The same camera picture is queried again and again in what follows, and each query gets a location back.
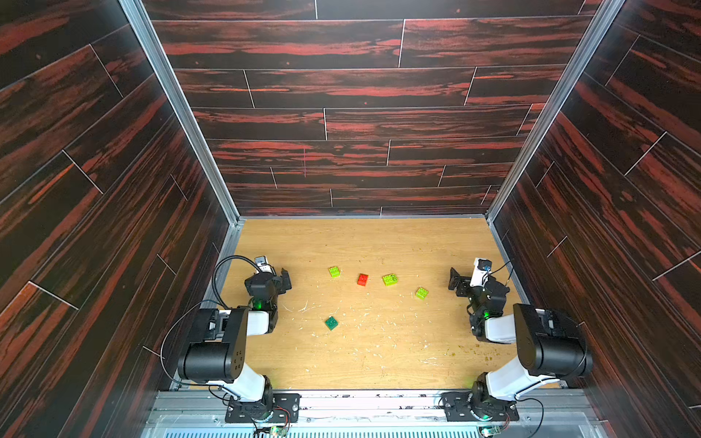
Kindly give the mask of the dark green lego brick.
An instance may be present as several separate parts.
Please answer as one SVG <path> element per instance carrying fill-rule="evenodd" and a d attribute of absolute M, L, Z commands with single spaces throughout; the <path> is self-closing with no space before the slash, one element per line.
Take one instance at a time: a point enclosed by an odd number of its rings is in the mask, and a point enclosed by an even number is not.
<path fill-rule="evenodd" d="M 335 330 L 339 325 L 339 322 L 334 317 L 328 317 L 328 319 L 324 321 L 324 324 L 329 330 Z"/>

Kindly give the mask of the red lego brick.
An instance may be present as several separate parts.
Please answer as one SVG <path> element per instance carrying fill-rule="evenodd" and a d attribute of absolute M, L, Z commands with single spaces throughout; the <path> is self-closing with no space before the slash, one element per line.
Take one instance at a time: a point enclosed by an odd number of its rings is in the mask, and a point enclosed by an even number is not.
<path fill-rule="evenodd" d="M 367 275 L 365 275 L 365 274 L 360 274 L 359 277 L 358 277 L 358 280 L 357 280 L 357 284 L 358 284 L 359 286 L 365 287 L 365 286 L 367 285 L 368 278 L 369 278 L 369 277 L 368 277 Z"/>

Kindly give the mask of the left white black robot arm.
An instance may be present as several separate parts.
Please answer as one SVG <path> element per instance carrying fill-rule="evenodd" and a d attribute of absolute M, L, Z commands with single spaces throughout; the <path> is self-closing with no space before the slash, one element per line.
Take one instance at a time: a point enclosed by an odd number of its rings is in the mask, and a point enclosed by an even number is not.
<path fill-rule="evenodd" d="M 231 310 L 197 312 L 178 361 L 180 377 L 217 386 L 229 395 L 227 420 L 245 415 L 264 422 L 274 412 L 272 384 L 246 364 L 248 338 L 273 332 L 279 321 L 279 297 L 292 289 L 290 274 L 261 271 L 245 280 L 249 304 Z"/>

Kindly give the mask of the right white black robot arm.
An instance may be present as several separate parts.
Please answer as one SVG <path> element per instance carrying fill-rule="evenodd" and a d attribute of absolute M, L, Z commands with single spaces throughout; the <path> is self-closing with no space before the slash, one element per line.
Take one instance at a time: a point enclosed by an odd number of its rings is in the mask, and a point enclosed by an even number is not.
<path fill-rule="evenodd" d="M 470 276 L 452 268 L 448 289 L 468 299 L 470 329 L 478 341 L 514 345 L 517 357 L 480 374 L 469 392 L 444 393 L 447 420 L 516 422 L 521 396 L 591 373 L 593 354 L 578 324 L 564 312 L 529 304 L 516 304 L 507 314 L 510 288 L 495 279 L 489 260 L 478 258 Z"/>

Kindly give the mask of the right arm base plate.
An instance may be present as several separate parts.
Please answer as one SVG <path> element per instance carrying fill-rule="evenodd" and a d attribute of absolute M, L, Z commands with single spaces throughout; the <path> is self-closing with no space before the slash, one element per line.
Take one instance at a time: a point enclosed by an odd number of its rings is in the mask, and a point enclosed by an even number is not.
<path fill-rule="evenodd" d="M 443 392 L 438 405 L 449 422 L 517 422 L 516 403 L 472 392 Z"/>

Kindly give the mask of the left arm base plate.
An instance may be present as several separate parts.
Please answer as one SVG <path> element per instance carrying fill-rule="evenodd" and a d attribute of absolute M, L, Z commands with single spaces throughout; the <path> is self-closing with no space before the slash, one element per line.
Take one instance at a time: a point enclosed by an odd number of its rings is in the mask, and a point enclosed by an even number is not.
<path fill-rule="evenodd" d="M 272 392 L 260 401 L 230 401 L 226 408 L 225 423 L 297 423 L 301 395 L 290 392 Z"/>

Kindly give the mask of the aluminium front rail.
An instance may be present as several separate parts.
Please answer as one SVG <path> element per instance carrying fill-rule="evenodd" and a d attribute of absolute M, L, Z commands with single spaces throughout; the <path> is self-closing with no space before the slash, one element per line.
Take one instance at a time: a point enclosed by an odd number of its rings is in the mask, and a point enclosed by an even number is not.
<path fill-rule="evenodd" d="M 348 390 L 301 395 L 297 423 L 225 423 L 216 392 L 162 392 L 144 437 L 608 437 L 581 390 L 536 390 L 517 403 L 517 422 L 449 422 L 443 392 L 464 390 Z"/>

